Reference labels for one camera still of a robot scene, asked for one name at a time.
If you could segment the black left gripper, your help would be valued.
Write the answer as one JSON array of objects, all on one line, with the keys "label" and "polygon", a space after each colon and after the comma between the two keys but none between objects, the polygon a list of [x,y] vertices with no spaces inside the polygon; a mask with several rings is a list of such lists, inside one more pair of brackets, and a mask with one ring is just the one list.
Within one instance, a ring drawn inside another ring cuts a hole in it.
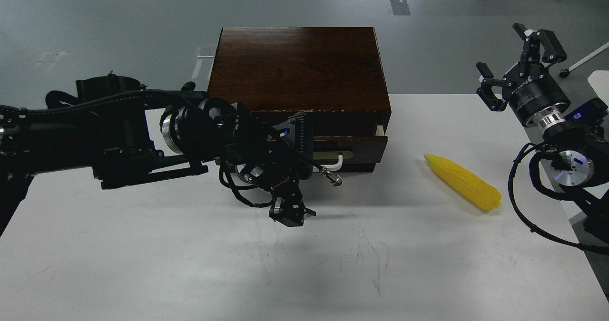
[{"label": "black left gripper", "polygon": [[283,199],[279,206],[274,206],[268,211],[270,219],[288,227],[303,226],[305,218],[316,215],[314,210],[307,208],[302,202],[290,204]]}]

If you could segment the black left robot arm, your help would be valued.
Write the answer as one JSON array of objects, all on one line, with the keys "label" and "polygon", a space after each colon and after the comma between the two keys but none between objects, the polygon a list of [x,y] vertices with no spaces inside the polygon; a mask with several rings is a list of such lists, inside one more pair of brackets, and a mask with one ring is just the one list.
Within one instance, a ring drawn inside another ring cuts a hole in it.
[{"label": "black left robot arm", "polygon": [[36,175],[91,167],[103,189],[202,175],[219,161],[219,182],[242,204],[270,209],[274,221],[302,226],[315,215],[299,182],[320,172],[313,127],[298,112],[270,126],[240,103],[209,97],[187,82],[147,89],[134,78],[78,80],[78,95],[53,90],[45,109],[2,105],[1,230],[9,225]]}]

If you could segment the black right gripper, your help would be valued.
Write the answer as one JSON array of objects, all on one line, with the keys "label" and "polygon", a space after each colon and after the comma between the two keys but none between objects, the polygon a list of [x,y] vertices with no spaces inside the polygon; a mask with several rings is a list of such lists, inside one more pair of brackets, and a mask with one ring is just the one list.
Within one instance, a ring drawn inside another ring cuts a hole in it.
[{"label": "black right gripper", "polygon": [[[523,41],[518,63],[502,80],[494,78],[487,63],[476,63],[481,75],[481,86],[476,94],[490,111],[504,111],[509,104],[523,127],[533,127],[531,117],[535,113],[551,106],[565,112],[571,104],[549,73],[551,66],[567,59],[567,54],[553,31],[531,30],[520,23],[512,27]],[[504,99],[495,96],[493,87],[504,88]]]}]

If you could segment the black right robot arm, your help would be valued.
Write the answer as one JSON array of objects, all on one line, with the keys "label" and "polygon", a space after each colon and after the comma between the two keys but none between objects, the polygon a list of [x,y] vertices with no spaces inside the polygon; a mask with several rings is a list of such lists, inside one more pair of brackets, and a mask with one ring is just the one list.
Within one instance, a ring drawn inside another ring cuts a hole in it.
[{"label": "black right robot arm", "polygon": [[519,60],[500,79],[483,62],[476,68],[481,85],[476,93],[491,111],[507,106],[524,128],[537,127],[542,142],[528,143],[517,154],[508,179],[508,191],[516,215],[531,232],[576,249],[608,254],[608,247],[573,243],[554,236],[531,222],[518,208],[513,181],[527,154],[532,186],[542,195],[572,201],[586,216],[584,228],[601,241],[608,241],[608,195],[598,198],[587,191],[608,182],[608,140],[602,122],[608,105],[596,97],[569,114],[570,100],[550,75],[550,67],[565,61],[566,52],[550,30],[531,30],[520,23],[513,29],[523,41]]}]

